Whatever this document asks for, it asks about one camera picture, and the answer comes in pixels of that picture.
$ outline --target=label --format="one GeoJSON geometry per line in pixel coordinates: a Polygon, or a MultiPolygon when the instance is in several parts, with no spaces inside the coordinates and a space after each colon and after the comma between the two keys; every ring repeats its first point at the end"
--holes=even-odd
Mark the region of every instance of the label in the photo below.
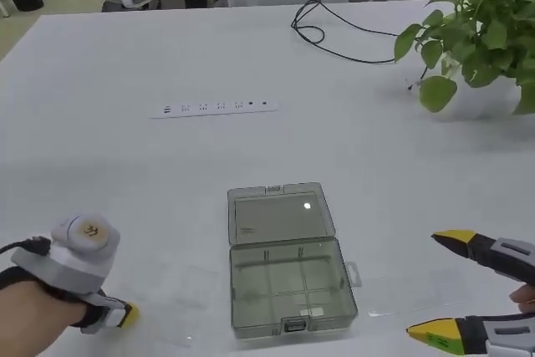
{"type": "Polygon", "coordinates": [[[450,354],[465,355],[462,340],[449,339],[437,334],[427,334],[427,344],[450,354]]]}
{"type": "Polygon", "coordinates": [[[109,236],[107,227],[102,226],[100,222],[91,220],[79,223],[76,234],[97,243],[105,242],[109,236]]]}

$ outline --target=clear plastic container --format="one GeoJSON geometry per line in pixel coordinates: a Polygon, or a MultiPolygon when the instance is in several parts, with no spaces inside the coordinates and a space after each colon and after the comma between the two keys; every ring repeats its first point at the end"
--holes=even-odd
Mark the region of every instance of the clear plastic container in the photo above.
{"type": "Polygon", "coordinates": [[[236,336],[349,327],[357,306],[321,186],[235,189],[228,203],[236,336]]]}

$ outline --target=table surface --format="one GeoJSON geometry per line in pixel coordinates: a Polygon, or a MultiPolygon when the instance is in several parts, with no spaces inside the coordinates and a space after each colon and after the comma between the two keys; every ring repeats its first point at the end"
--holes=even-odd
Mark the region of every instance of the table surface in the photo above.
{"type": "MultiPolygon", "coordinates": [[[[398,33],[424,5],[333,9],[398,33]]],[[[459,227],[535,240],[535,120],[437,121],[406,90],[421,73],[416,54],[382,66],[337,59],[290,29],[296,9],[42,17],[0,63],[2,243],[102,212],[122,236],[104,290],[134,299],[143,317],[121,334],[69,329],[44,356],[442,355],[405,325],[515,312],[516,283],[430,235],[459,227]],[[149,119],[164,103],[250,98],[280,110],[149,119]],[[227,190],[308,181],[322,183],[344,258],[359,265],[360,316],[341,334],[238,341],[227,190]],[[435,279],[454,299],[433,294],[435,279]],[[396,314],[372,318],[388,305],[385,286],[396,314]],[[206,302],[188,303],[197,295],[206,302]]],[[[393,38],[320,11],[308,21],[342,53],[392,55],[393,38]]]]}

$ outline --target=wire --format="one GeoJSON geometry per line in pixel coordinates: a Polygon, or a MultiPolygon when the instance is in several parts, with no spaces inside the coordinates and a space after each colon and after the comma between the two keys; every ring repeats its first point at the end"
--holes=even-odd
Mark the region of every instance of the wire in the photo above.
{"type": "Polygon", "coordinates": [[[352,62],[365,63],[365,64],[387,64],[387,63],[391,63],[391,62],[394,61],[394,59],[363,60],[363,59],[352,58],[350,56],[346,56],[344,54],[339,54],[338,52],[335,52],[335,51],[333,51],[331,49],[327,49],[327,48],[321,46],[320,44],[325,40],[325,38],[327,36],[327,34],[325,33],[325,31],[323,29],[321,29],[320,27],[317,27],[315,25],[299,25],[299,23],[301,23],[301,21],[305,17],[307,17],[307,15],[310,14],[317,6],[321,6],[322,8],[327,10],[329,13],[334,15],[339,20],[342,20],[344,23],[350,25],[353,28],[357,28],[360,31],[364,31],[365,33],[376,33],[378,35],[386,35],[386,36],[389,36],[389,37],[397,37],[397,34],[395,34],[395,33],[385,33],[385,32],[382,32],[382,31],[375,31],[374,29],[368,29],[368,28],[360,27],[360,26],[358,26],[356,24],[353,24],[353,23],[349,22],[348,20],[346,20],[345,18],[341,17],[337,13],[333,12],[330,8],[325,6],[324,3],[321,0],[309,0],[303,6],[301,6],[299,8],[299,10],[295,13],[295,16],[293,17],[292,24],[290,25],[290,27],[292,27],[292,29],[304,40],[304,42],[310,43],[315,48],[321,49],[324,52],[327,52],[328,54],[333,54],[334,56],[338,56],[338,57],[340,57],[342,59],[350,60],[352,62]],[[306,29],[314,29],[316,31],[319,31],[319,33],[321,34],[321,38],[318,39],[318,40],[313,40],[313,39],[307,37],[303,33],[303,30],[306,30],[306,29]]]}
{"type": "Polygon", "coordinates": [[[28,252],[32,252],[44,257],[45,255],[48,255],[48,252],[50,251],[50,243],[50,240],[48,240],[46,237],[32,237],[22,242],[12,242],[11,244],[0,248],[0,254],[4,254],[5,252],[17,247],[21,247],[28,252]]]}
{"type": "Polygon", "coordinates": [[[6,251],[12,250],[17,247],[22,247],[25,242],[12,242],[5,247],[0,248],[0,254],[4,254],[6,251]]]}

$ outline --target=power outlet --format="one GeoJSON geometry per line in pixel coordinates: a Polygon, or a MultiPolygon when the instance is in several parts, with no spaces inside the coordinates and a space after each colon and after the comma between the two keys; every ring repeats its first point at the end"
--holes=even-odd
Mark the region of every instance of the power outlet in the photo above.
{"type": "Polygon", "coordinates": [[[232,115],[238,113],[274,112],[277,110],[277,103],[267,100],[235,100],[230,102],[201,102],[198,104],[181,103],[164,105],[154,118],[232,115]]]}

